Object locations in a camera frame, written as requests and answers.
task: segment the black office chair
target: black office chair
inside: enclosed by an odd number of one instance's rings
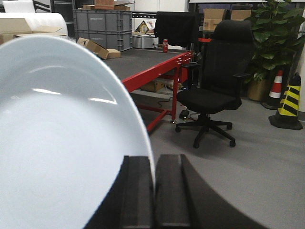
[[[177,94],[180,103],[200,114],[197,121],[176,125],[176,132],[181,131],[181,126],[202,126],[195,138],[194,148],[199,147],[201,136],[210,128],[230,139],[230,146],[235,146],[235,138],[218,127],[226,125],[230,130],[232,123],[213,121],[210,119],[210,114],[223,110],[236,110],[242,104],[240,98],[242,81],[249,76],[245,70],[253,51],[250,21],[224,20],[217,25],[213,39],[207,47],[201,88],[193,88]]]

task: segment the chair base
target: chair base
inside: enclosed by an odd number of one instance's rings
[[[230,139],[230,146],[234,147],[235,146],[235,138],[232,137],[231,135],[229,135],[227,132],[225,132],[221,128],[219,128],[218,127],[219,125],[226,125],[227,130],[232,129],[232,123],[230,123],[230,122],[222,122],[222,121],[211,120],[211,118],[209,117],[208,114],[206,116],[201,114],[201,115],[198,116],[197,121],[176,124],[176,129],[175,130],[176,130],[176,132],[180,132],[181,131],[181,128],[180,128],[181,126],[202,126],[201,129],[199,130],[198,135],[196,136],[196,138],[194,140],[194,144],[193,144],[194,148],[199,148],[199,141],[201,139],[201,136],[205,132],[208,132],[209,129],[212,129],[212,130],[218,132],[219,134],[225,136],[226,138]]]

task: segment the red can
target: red can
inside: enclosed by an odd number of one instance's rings
[[[164,39],[163,40],[163,52],[167,52],[168,50],[168,40]]]

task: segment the red table frame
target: red table frame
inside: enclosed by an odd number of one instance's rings
[[[122,83],[129,92],[132,92],[140,88],[141,86],[145,85],[146,83],[158,77],[173,80],[173,101],[172,101],[171,110],[150,107],[145,105],[137,105],[137,107],[140,109],[146,109],[160,113],[150,124],[147,125],[146,127],[147,131],[151,131],[159,123],[159,121],[161,121],[166,115],[171,115],[172,121],[175,122],[178,81],[183,82],[187,79],[186,69],[183,69],[181,65],[190,62],[192,57],[193,57],[193,52],[191,51],[183,52],[149,69],[146,69],[142,72],[139,72],[122,80]],[[172,69],[174,69],[174,75],[165,75],[167,72],[171,71]]]

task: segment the orange white traffic cone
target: orange white traffic cone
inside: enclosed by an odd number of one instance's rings
[[[271,125],[279,128],[301,130],[302,124],[298,120],[298,108],[301,90],[301,77],[296,73],[287,86],[280,107],[276,114],[269,117]]]
[[[277,72],[277,75],[275,76],[273,86],[269,93],[269,97],[265,102],[261,103],[263,107],[270,110],[276,110],[279,107],[281,102],[282,77],[283,71],[279,70]]]

